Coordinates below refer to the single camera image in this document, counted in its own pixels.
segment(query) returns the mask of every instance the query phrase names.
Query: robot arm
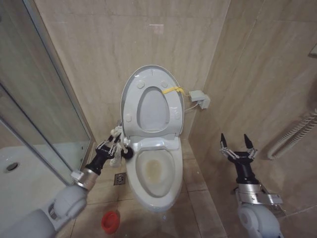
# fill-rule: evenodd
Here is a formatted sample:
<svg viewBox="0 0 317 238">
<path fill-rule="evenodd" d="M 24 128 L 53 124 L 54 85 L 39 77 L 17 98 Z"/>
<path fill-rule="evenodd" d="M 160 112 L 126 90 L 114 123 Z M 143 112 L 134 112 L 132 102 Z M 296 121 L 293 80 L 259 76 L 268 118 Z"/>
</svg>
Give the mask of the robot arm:
<svg viewBox="0 0 317 238">
<path fill-rule="evenodd" d="M 96 156 L 82 172 L 73 172 L 75 185 L 67 186 L 41 209 L 37 209 L 12 227 L 5 230 L 2 238 L 53 238 L 72 219 L 76 218 L 87 205 L 87 194 L 95 185 L 104 163 L 114 158 L 120 145 L 124 158 L 133 157 L 133 150 L 120 141 L 120 134 L 110 136 L 96 147 Z"/>
<path fill-rule="evenodd" d="M 234 163 L 238 175 L 235 195 L 239 203 L 240 222 L 247 229 L 250 238 L 283 238 L 277 218 L 265 207 L 268 204 L 282 204 L 282 199 L 277 194 L 268 194 L 256 179 L 251 162 L 257 150 L 246 134 L 244 139 L 248 149 L 246 152 L 231 151 L 223 134 L 220 140 L 221 152 Z"/>
</svg>

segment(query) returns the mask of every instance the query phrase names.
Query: toilet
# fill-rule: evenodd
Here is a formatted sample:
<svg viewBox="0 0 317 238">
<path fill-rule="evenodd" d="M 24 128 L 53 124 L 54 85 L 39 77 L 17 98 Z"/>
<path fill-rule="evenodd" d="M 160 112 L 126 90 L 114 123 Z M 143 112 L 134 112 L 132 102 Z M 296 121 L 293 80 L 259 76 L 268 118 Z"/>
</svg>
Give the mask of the toilet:
<svg viewBox="0 0 317 238">
<path fill-rule="evenodd" d="M 136 70 L 121 97 L 124 143 L 134 150 L 126 160 L 129 184 L 136 199 L 148 210 L 163 212 L 175 203 L 183 178 L 179 135 L 184 121 L 179 87 L 172 74 L 157 65 Z"/>
</svg>

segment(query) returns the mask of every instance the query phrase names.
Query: floor drain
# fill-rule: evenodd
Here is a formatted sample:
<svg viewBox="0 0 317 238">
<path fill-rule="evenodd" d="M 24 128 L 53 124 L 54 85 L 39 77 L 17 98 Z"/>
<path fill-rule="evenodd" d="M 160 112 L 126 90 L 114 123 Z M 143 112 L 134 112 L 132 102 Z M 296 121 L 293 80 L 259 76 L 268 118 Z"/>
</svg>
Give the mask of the floor drain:
<svg viewBox="0 0 317 238">
<path fill-rule="evenodd" d="M 6 167 L 5 172 L 6 172 L 6 173 L 12 172 L 12 171 L 15 170 L 18 166 L 19 166 L 19 163 L 14 162 L 14 163 L 12 163 L 12 164 L 10 164 L 10 165 L 8 165 L 8 166 Z"/>
<path fill-rule="evenodd" d="M 113 185 L 122 185 L 125 184 L 126 173 L 120 173 L 114 175 L 114 184 Z"/>
</svg>

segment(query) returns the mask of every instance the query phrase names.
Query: tiled floor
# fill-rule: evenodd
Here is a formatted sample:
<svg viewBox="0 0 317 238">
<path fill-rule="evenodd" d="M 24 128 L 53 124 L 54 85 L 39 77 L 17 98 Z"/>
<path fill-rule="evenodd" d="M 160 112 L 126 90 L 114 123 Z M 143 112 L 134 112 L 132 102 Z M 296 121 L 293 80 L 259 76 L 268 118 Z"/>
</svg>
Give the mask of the tiled floor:
<svg viewBox="0 0 317 238">
<path fill-rule="evenodd" d="M 105 164 L 89 193 L 88 205 L 75 222 L 68 224 L 59 238 L 224 238 L 219 215 L 187 140 L 182 141 L 184 182 L 174 206 L 152 213 L 134 199 L 129 183 L 113 186 L 114 174 L 125 172 Z M 103 214 L 117 210 L 120 227 L 113 235 L 101 228 Z"/>
</svg>

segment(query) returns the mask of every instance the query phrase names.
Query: beige wall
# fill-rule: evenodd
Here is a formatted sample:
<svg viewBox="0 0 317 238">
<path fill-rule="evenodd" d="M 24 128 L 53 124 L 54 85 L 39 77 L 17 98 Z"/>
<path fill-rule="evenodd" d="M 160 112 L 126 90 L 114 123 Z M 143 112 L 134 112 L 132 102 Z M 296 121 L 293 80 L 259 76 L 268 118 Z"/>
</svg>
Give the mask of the beige wall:
<svg viewBox="0 0 317 238">
<path fill-rule="evenodd" d="M 202 89 L 229 0 L 35 0 L 97 141 L 120 119 L 129 76 L 146 64 Z M 187 138 L 195 111 L 186 114 Z"/>
<path fill-rule="evenodd" d="M 280 193 L 285 237 L 316 237 L 317 130 L 276 161 L 269 144 L 308 111 L 317 95 L 316 0 L 232 0 L 204 87 L 211 106 L 196 114 L 189 141 L 230 237 L 246 237 L 236 215 L 234 165 L 219 152 L 220 134 L 242 149 L 246 133 L 260 150 L 257 177 Z"/>
</svg>

